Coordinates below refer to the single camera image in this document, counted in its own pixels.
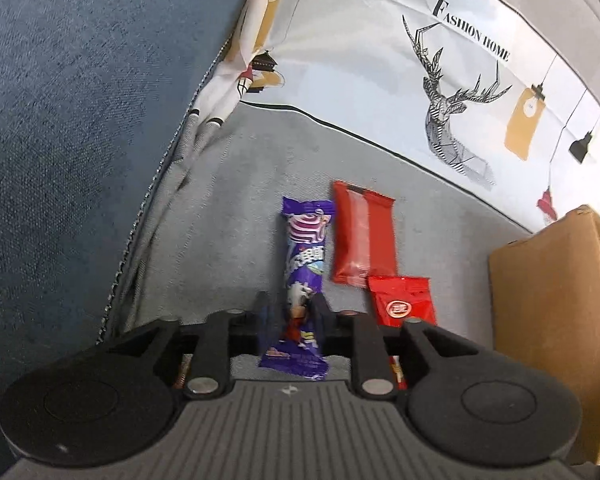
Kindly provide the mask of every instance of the candy wrapper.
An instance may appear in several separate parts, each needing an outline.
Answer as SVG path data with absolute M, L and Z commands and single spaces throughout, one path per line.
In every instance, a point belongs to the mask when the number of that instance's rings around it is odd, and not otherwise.
M 297 202 L 283 198 L 286 216 L 285 333 L 260 360 L 260 366 L 323 380 L 329 365 L 320 355 L 308 303 L 322 291 L 324 239 L 335 213 L 333 202 Z
M 400 358 L 397 355 L 389 357 L 389 364 L 391 365 L 391 371 L 394 373 L 395 382 L 398 384 L 399 390 L 407 389 L 407 381 L 402 373 L 402 366 L 400 366 Z
M 378 323 L 401 326 L 407 317 L 436 324 L 428 278 L 412 276 L 369 276 Z
M 396 275 L 394 199 L 341 181 L 333 183 L 333 194 L 338 217 L 331 279 L 366 287 L 368 276 Z

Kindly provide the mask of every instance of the deer head illustration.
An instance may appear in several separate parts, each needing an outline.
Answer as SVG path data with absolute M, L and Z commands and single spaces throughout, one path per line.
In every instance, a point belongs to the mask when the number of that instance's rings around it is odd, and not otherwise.
M 439 25 L 439 23 L 419 28 L 416 30 L 415 35 L 411 34 L 404 16 L 402 17 L 402 23 L 416 57 L 427 72 L 422 81 L 422 86 L 429 98 L 429 110 L 425 121 L 429 148 L 446 165 L 454 168 L 459 173 L 465 174 L 474 182 L 490 188 L 494 184 L 493 171 L 491 171 L 485 160 L 474 155 L 453 136 L 449 119 L 451 114 L 461 114 L 466 110 L 465 102 L 491 103 L 506 94 L 511 86 L 497 92 L 500 86 L 500 71 L 498 62 L 496 62 L 496 80 L 488 88 L 480 90 L 481 76 L 478 75 L 478 81 L 473 89 L 459 89 L 449 97 L 443 95 L 440 90 L 442 48 L 433 55 L 433 58 L 429 59 L 429 51 L 422 44 L 424 33 Z

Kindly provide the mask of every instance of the brown cardboard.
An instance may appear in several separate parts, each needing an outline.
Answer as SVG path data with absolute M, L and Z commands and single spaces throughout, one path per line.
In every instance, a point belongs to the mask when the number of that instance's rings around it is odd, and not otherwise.
M 600 217 L 581 206 L 489 264 L 496 350 L 576 393 L 576 447 L 600 464 Z

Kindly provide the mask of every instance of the blue couch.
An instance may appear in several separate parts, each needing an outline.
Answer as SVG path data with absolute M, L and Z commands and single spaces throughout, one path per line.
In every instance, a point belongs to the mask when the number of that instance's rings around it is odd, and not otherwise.
M 0 0 L 0 394 L 94 343 L 128 233 L 244 0 Z M 0 434 L 0 474 L 13 457 Z

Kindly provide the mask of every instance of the small red packet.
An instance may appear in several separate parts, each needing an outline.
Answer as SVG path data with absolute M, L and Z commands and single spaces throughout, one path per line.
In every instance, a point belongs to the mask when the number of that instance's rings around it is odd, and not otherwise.
M 366 288 L 369 275 L 395 276 L 394 199 L 340 180 L 332 281 Z
M 428 278 L 413 276 L 369 276 L 378 323 L 402 326 L 408 317 L 436 324 Z

